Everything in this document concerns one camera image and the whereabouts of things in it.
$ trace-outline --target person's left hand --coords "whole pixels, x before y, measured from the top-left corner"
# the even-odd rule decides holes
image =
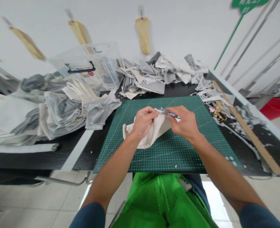
[[[141,138],[144,138],[150,129],[150,125],[153,123],[153,119],[158,117],[158,112],[150,106],[140,109],[137,112],[136,119],[134,121],[133,129],[130,134],[136,134]]]

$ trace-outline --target black handle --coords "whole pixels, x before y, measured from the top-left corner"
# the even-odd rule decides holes
[[[73,71],[69,65],[69,63],[65,63],[65,65],[69,68],[69,70],[67,71],[68,74],[72,74],[72,73],[82,73],[82,72],[89,72],[89,71],[95,71],[95,67],[92,63],[92,61],[89,61],[89,63],[92,65],[91,69],[85,69],[85,70],[75,70]]]

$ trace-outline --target sleeve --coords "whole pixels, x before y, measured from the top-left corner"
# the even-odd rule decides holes
[[[83,207],[74,217],[69,228],[104,228],[106,214],[99,203],[91,203]]]
[[[269,210],[257,204],[244,206],[239,219],[242,227],[280,228],[280,222],[277,218]]]

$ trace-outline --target gold scissors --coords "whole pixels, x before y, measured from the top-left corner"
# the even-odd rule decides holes
[[[220,107],[215,107],[215,112],[214,112],[214,117],[216,117],[218,120],[227,120],[228,118],[226,117],[226,115],[221,115],[221,109]]]

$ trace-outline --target cutting mat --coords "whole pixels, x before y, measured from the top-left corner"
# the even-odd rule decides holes
[[[123,124],[132,124],[139,109],[146,106],[160,109],[161,107],[185,106],[196,115],[199,131],[206,137],[227,160],[236,168],[243,165],[229,146],[227,140],[212,119],[207,107],[199,96],[153,98],[122,101],[112,120],[99,158],[94,167],[94,173],[101,170],[104,164],[123,142]],[[137,149],[129,167],[129,172],[171,172],[198,171],[204,166],[193,146],[183,137],[168,130],[147,149]]]

